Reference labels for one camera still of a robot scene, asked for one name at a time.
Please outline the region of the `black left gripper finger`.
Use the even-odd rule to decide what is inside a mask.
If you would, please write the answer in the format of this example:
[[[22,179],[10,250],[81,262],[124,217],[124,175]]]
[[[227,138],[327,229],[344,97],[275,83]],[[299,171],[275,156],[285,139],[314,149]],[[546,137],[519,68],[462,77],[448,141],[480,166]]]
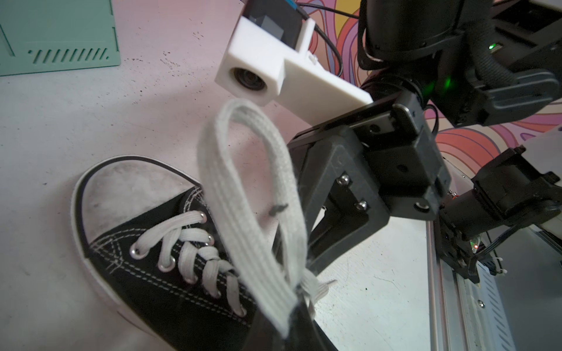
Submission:
[[[310,317],[305,300],[301,300],[290,319],[290,333],[283,338],[258,310],[252,324],[252,350],[337,351],[337,348]]]

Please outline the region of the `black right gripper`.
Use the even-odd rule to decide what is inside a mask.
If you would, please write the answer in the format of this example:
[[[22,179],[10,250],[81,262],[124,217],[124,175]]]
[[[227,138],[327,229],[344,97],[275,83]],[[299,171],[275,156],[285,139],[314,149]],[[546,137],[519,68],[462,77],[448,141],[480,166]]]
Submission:
[[[317,124],[288,146],[301,170],[314,274],[384,228],[390,215],[435,219],[451,184],[422,100],[407,89]]]

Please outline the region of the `black sneaker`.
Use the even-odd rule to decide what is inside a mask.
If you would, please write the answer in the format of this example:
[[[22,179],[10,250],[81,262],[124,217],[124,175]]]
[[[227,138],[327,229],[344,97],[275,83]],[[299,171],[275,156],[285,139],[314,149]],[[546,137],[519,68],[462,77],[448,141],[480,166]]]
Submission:
[[[232,124],[258,136],[272,174],[282,258],[276,260],[232,160]],[[244,350],[271,323],[289,337],[298,307],[313,317],[330,285],[307,269],[308,233],[288,148],[246,99],[203,128],[199,179],[156,159],[116,156],[79,178],[73,235],[106,303],[176,350]]]

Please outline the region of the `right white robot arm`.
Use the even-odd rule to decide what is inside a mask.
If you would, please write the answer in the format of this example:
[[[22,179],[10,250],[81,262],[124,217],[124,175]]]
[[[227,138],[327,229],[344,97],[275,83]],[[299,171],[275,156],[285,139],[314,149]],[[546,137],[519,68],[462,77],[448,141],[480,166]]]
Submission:
[[[519,121],[561,96],[561,13],[528,1],[363,1],[358,62],[372,102],[299,133],[289,145],[319,273],[392,216],[436,223],[437,250],[462,277],[517,230],[561,213],[561,177],[525,148],[504,151],[449,200],[438,150],[441,112],[454,127]]]

